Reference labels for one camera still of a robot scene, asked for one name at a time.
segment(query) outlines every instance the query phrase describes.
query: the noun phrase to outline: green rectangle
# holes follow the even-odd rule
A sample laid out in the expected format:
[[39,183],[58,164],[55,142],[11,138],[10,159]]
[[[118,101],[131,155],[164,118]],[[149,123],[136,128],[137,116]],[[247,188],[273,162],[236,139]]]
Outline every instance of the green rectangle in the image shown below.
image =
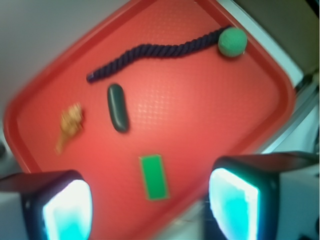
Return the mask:
[[143,156],[140,161],[148,199],[167,199],[169,192],[161,156]]

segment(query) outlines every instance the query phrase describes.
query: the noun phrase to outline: green ball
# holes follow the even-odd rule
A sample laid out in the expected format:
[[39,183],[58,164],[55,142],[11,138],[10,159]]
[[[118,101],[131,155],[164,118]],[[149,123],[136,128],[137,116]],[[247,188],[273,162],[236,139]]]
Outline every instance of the green ball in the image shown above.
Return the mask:
[[245,51],[247,41],[247,36],[243,30],[230,27],[221,33],[218,48],[223,55],[236,57]]

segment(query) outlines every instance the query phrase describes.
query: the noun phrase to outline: small golden figurine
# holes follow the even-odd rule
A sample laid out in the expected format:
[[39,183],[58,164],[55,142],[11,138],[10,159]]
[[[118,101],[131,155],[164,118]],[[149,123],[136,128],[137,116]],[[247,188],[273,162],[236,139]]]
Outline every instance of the small golden figurine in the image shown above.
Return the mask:
[[67,111],[62,111],[60,137],[55,146],[55,150],[58,154],[61,154],[67,142],[82,130],[82,120],[83,115],[80,103],[70,106]]

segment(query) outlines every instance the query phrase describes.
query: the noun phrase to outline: cyan light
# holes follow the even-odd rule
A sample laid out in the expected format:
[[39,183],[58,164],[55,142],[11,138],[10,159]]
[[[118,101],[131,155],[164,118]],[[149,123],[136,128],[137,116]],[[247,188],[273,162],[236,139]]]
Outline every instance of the cyan light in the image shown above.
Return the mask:
[[256,240],[259,190],[232,172],[217,168],[209,180],[210,208],[228,239]]
[[93,214],[89,185],[72,181],[44,205],[42,213],[48,240],[88,239]]

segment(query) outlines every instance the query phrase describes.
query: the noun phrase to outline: twisted rope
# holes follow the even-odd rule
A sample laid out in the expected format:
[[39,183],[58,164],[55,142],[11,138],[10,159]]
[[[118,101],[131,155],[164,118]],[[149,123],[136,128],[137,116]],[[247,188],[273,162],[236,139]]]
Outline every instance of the twisted rope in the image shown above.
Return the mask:
[[142,57],[175,58],[202,50],[217,44],[220,34],[229,27],[230,26],[222,27],[180,45],[141,44],[131,50],[127,50],[119,58],[88,74],[86,80],[89,83],[94,83],[98,80],[107,78]]

